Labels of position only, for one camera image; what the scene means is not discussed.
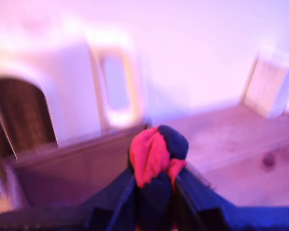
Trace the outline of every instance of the white box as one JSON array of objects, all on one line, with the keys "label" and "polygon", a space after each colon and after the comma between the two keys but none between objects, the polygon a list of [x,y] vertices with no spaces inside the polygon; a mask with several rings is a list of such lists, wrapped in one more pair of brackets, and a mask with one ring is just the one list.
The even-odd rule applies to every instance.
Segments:
[{"label": "white box", "polygon": [[243,103],[263,117],[279,116],[289,100],[289,54],[262,51],[247,86]]}]

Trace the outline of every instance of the dark stain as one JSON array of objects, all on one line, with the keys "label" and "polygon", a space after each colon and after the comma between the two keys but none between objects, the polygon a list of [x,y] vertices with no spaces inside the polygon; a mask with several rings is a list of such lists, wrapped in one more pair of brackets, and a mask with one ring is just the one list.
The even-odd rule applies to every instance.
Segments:
[{"label": "dark stain", "polygon": [[274,170],[276,166],[276,152],[270,151],[264,154],[262,159],[262,166],[265,170]]}]

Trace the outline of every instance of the floor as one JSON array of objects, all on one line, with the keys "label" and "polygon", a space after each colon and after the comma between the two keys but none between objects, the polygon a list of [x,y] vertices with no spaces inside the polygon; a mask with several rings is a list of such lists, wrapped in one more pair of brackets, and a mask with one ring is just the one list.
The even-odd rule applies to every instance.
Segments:
[{"label": "floor", "polygon": [[[289,205],[289,115],[239,105],[165,123],[190,143],[188,162],[235,205]],[[9,208],[0,198],[0,212]]]}]

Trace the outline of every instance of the wooden panel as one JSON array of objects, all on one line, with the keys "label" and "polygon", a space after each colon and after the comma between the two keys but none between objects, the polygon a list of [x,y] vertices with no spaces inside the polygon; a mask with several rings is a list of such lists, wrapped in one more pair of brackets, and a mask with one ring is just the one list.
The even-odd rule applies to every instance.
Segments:
[{"label": "wooden panel", "polygon": [[[6,163],[12,166],[30,206],[78,205],[123,172],[130,143],[145,128],[139,125],[64,148],[21,154],[17,161]],[[10,190],[18,193],[13,187]],[[17,206],[17,197],[13,198]]]}]

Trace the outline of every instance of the red and black fabric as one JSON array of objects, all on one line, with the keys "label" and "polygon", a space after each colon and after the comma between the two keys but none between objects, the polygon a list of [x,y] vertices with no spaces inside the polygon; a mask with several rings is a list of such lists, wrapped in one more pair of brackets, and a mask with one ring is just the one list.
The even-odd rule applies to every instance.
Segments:
[{"label": "red and black fabric", "polygon": [[188,141],[162,125],[142,131],[132,141],[129,163],[136,188],[137,223],[142,231],[171,231],[175,179],[186,166]]}]

